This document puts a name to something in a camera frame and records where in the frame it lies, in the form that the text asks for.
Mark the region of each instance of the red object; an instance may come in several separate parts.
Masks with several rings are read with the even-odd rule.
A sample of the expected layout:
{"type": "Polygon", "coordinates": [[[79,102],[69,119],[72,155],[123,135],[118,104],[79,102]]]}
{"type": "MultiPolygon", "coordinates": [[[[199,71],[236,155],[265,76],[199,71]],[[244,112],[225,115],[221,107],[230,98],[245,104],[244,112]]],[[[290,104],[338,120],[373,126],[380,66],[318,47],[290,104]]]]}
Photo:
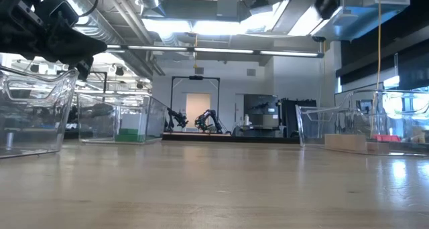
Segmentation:
{"type": "Polygon", "coordinates": [[[377,139],[377,141],[401,142],[401,139],[396,135],[373,135],[373,139],[377,139]]]}

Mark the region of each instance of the white door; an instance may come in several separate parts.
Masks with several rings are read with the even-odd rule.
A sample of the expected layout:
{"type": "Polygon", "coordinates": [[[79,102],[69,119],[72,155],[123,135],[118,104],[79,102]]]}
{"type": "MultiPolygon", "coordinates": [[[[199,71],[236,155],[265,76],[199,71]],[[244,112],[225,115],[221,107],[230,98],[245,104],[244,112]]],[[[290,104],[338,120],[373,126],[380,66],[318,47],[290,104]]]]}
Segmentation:
{"type": "Polygon", "coordinates": [[[186,128],[195,128],[195,119],[210,109],[211,94],[188,93],[186,95],[186,117],[189,123],[186,128]]]}

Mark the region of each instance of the green object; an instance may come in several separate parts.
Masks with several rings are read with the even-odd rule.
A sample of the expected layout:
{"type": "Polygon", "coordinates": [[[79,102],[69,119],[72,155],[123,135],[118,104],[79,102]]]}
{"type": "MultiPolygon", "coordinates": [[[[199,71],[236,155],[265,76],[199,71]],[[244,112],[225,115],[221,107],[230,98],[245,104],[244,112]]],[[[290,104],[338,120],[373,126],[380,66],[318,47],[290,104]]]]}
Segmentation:
{"type": "Polygon", "coordinates": [[[139,130],[138,129],[119,129],[120,135],[138,135],[139,130]]]}
{"type": "Polygon", "coordinates": [[[143,142],[143,135],[116,135],[117,142],[143,142]]]}

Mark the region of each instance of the transparent storage container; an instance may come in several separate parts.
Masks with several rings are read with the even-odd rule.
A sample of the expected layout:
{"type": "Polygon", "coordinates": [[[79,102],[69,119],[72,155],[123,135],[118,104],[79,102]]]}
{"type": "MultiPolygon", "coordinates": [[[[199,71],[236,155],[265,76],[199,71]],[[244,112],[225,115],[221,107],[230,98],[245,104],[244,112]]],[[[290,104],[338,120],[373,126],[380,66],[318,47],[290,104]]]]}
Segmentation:
{"type": "Polygon", "coordinates": [[[57,152],[78,77],[54,79],[0,68],[0,158],[57,152]]]}
{"type": "Polygon", "coordinates": [[[146,95],[78,93],[82,143],[140,144],[162,138],[167,106],[146,95]]]}
{"type": "Polygon", "coordinates": [[[340,106],[297,106],[301,146],[370,155],[429,155],[429,93],[358,90],[340,106]]]}

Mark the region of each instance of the machine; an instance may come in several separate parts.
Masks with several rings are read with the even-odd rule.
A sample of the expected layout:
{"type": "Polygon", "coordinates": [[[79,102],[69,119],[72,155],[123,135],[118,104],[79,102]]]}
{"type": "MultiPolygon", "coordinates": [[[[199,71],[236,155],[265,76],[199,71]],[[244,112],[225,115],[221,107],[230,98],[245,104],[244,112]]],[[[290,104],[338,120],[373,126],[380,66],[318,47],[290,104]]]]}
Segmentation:
{"type": "Polygon", "coordinates": [[[73,29],[80,17],[65,0],[0,0],[0,52],[20,54],[28,60],[41,56],[76,68],[84,80],[93,56],[106,51],[104,42],[73,29]]]}
{"type": "Polygon", "coordinates": [[[202,115],[198,116],[195,119],[195,127],[197,129],[202,130],[202,132],[210,131],[210,129],[212,128],[213,125],[207,125],[206,124],[206,121],[209,117],[211,117],[213,120],[214,126],[216,128],[216,133],[219,133],[219,134],[223,133],[221,122],[217,118],[215,110],[207,109],[206,112],[204,112],[202,115]]]}
{"type": "Polygon", "coordinates": [[[189,122],[186,120],[186,115],[182,114],[181,112],[175,112],[170,108],[167,108],[167,110],[168,110],[168,116],[170,118],[170,121],[167,123],[167,120],[166,120],[166,123],[164,125],[165,131],[167,131],[167,132],[173,131],[173,128],[174,128],[173,118],[176,119],[176,121],[178,123],[177,125],[179,127],[182,127],[182,128],[186,127],[186,125],[189,122]]]}

